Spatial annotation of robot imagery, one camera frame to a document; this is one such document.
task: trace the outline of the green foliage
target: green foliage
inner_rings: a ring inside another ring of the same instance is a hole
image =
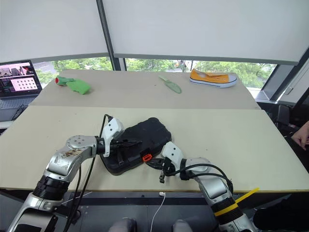
[[[51,72],[42,72],[42,70],[37,69],[36,74],[41,84],[48,84],[50,81],[58,76],[58,73],[52,74]]]
[[[275,67],[275,64],[199,61],[195,68],[203,72],[236,73],[246,87],[262,88]]]
[[[173,69],[176,62],[168,59],[126,59],[128,71],[164,72]]]
[[[66,69],[95,69],[95,70],[112,70],[112,64],[108,57],[68,59],[53,61],[57,72]]]

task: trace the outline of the person's hand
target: person's hand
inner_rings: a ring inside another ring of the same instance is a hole
[[[309,121],[306,122],[296,133],[291,137],[298,145],[306,150],[305,145],[309,145]]]

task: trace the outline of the yellow tape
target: yellow tape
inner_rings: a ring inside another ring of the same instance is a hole
[[[220,216],[222,214],[226,214],[233,209],[236,209],[238,207],[237,203],[239,203],[239,202],[243,201],[244,199],[246,199],[247,197],[251,196],[252,194],[257,192],[259,189],[260,188],[255,188],[255,189],[251,190],[250,192],[246,193],[245,195],[243,195],[243,196],[239,197],[237,200],[235,200],[236,203],[230,205],[229,207],[227,207],[225,209],[222,209],[222,210],[214,213],[214,215],[217,217],[217,216]]]

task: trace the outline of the black plastic case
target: black plastic case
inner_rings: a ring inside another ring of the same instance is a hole
[[[113,175],[120,175],[123,172],[135,168],[143,163],[143,157],[151,154],[158,155],[163,146],[171,141],[171,133],[155,117],[129,127],[118,138],[118,140],[135,139],[142,143],[128,147],[112,150],[109,157],[100,155],[105,167]]]

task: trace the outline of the beige tabletop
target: beige tabletop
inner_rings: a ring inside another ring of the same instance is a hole
[[[163,75],[178,84],[178,94],[158,78]],[[81,95],[54,81],[49,83],[32,105],[98,106],[161,109],[260,109],[239,80],[229,88],[191,84],[190,73],[122,72],[65,70],[60,76],[85,80],[92,87]]]
[[[236,192],[309,189],[309,175],[262,110],[135,109],[30,106],[0,137],[0,188],[34,189],[51,156],[73,135],[98,135],[108,113],[129,127],[157,117],[185,157],[205,157],[232,179]],[[83,163],[83,178],[91,160]],[[145,164],[111,175],[98,156],[89,190],[198,190]],[[76,179],[69,189],[75,189]]]

